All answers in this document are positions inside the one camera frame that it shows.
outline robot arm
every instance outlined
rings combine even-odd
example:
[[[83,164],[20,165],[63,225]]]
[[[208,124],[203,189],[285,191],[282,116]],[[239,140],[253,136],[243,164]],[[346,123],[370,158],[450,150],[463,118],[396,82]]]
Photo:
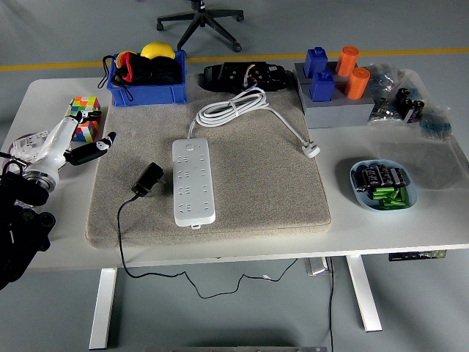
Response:
[[[48,235],[56,219],[50,213],[36,213],[32,208],[47,202],[49,193],[59,183],[59,169],[67,162],[81,165],[99,158],[114,142],[116,134],[111,132],[98,142],[70,150],[73,134],[83,121],[81,112],[65,116],[30,163],[18,163],[20,160],[12,155],[0,154],[20,165],[15,173],[8,171],[6,164],[0,179],[0,290],[19,279],[36,253],[46,251],[51,245]]]
[[[52,192],[59,182],[59,169],[67,162],[72,165],[82,165],[106,154],[116,138],[115,132],[111,132],[106,138],[98,142],[88,143],[74,150],[69,150],[73,134],[78,124],[83,121],[81,111],[76,116],[64,117],[48,135],[36,161],[25,168],[24,178],[33,180]]]

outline black power adapter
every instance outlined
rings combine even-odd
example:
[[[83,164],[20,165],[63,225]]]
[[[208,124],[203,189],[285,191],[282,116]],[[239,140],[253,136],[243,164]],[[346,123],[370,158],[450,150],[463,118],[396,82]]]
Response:
[[[151,163],[133,185],[132,191],[139,197],[146,196],[150,189],[163,177],[164,172],[157,164]]]

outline white power cable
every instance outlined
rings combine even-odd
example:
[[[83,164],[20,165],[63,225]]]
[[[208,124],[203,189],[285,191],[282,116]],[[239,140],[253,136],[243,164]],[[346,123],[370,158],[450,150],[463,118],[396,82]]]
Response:
[[[258,109],[269,110],[273,112],[291,132],[298,137],[303,144],[303,151],[306,156],[313,158],[320,151],[313,142],[307,142],[275,109],[269,107],[264,90],[254,87],[248,89],[234,98],[227,101],[212,103],[202,108],[192,121],[189,128],[188,138],[193,138],[193,129],[196,123],[204,127],[218,127],[239,117],[246,112]]]

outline power plug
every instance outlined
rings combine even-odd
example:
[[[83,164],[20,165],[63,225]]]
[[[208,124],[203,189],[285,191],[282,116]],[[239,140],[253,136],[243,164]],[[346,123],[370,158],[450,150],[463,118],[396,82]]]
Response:
[[[321,149],[317,146],[317,144],[314,144],[314,143],[309,143],[308,145],[303,146],[301,149],[303,149],[303,153],[308,158],[314,158],[321,151]]]
[[[151,163],[133,185],[132,191],[140,197],[146,196],[150,189],[163,177],[164,172],[157,164]]]

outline rubik's cube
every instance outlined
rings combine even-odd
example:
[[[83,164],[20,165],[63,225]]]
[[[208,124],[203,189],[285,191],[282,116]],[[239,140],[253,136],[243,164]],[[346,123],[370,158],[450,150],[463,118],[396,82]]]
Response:
[[[91,111],[100,111],[101,106],[95,96],[92,97],[75,97],[70,102],[70,107],[65,116],[76,116],[79,111],[82,114],[88,114]],[[99,123],[101,115],[95,121],[88,121],[77,126],[73,135],[73,142],[93,142],[99,131]]]

